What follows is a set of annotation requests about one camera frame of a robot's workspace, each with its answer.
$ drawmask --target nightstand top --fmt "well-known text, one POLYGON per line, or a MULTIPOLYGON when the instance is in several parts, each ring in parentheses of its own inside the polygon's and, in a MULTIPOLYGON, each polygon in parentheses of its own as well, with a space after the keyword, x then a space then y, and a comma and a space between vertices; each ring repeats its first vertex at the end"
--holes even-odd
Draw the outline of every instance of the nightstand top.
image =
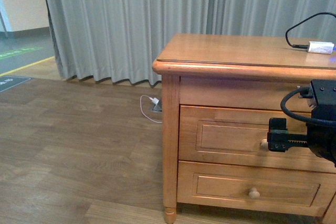
MULTIPOLYGON (((312 39, 290 40, 309 44, 312 39)), ((176 34, 157 61, 336 69, 335 52, 307 53, 291 48, 284 37, 176 34)))

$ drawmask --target gray curtain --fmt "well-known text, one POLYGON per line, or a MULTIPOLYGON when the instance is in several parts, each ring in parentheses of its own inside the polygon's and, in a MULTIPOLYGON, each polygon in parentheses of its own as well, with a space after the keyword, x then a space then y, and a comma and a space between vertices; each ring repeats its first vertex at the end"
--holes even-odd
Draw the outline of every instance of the gray curtain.
MULTIPOLYGON (((175 33, 284 36, 336 0, 47 0, 62 77, 160 80, 151 64, 175 33)), ((336 42, 336 20, 316 17, 291 32, 336 42)))

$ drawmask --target yellow floor line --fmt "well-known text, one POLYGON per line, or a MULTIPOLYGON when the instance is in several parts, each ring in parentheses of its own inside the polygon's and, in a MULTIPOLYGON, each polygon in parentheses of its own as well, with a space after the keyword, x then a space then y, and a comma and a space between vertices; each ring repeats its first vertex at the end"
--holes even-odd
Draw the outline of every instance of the yellow floor line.
POLYGON ((52 58, 54 58, 54 57, 55 57, 55 56, 52 56, 52 57, 49 57, 49 58, 47 58, 47 59, 40 60, 40 61, 38 61, 38 62, 34 62, 34 63, 32 63, 32 64, 28 64, 28 65, 26 65, 26 66, 23 66, 23 67, 20 67, 20 68, 17 68, 17 69, 11 70, 11 71, 8 71, 8 72, 5 72, 5 73, 1 73, 1 74, 0 74, 0 76, 6 76, 6 75, 8 75, 8 74, 10 74, 10 73, 13 73, 13 72, 15 72, 15 71, 18 71, 18 70, 21 70, 21 69, 28 68, 28 67, 30 67, 30 66, 33 66, 33 65, 39 64, 39 63, 41 63, 41 62, 43 62, 43 61, 50 60, 50 59, 52 59, 52 58))

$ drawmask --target drawer knob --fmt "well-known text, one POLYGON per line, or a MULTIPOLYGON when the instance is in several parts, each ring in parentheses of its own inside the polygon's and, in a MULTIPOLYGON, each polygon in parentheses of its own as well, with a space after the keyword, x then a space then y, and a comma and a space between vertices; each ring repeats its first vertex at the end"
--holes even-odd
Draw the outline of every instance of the drawer knob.
POLYGON ((260 149, 262 150, 262 151, 268 151, 268 142, 267 142, 267 139, 263 139, 263 140, 261 140, 261 142, 260 142, 260 149))
POLYGON ((250 192, 248 193, 248 196, 251 198, 251 199, 259 199, 260 198, 260 193, 257 191, 256 188, 251 188, 250 189, 250 192))

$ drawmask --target drawer panel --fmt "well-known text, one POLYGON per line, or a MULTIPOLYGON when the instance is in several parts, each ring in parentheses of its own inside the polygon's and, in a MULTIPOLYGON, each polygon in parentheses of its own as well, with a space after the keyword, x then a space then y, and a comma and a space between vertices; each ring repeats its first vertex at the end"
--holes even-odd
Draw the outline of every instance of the drawer panel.
POLYGON ((178 171, 184 203, 322 216, 336 191, 332 174, 183 161, 178 171))
POLYGON ((305 123, 279 111, 181 106, 179 160, 288 168, 336 173, 332 162, 308 148, 285 153, 267 149, 268 121, 287 118, 291 133, 306 133, 305 123))
MULTIPOLYGON (((181 77, 180 104, 247 109, 281 110, 280 102, 297 86, 309 83, 247 81, 223 78, 181 77)), ((305 99, 287 102, 293 111, 310 112, 305 99)))

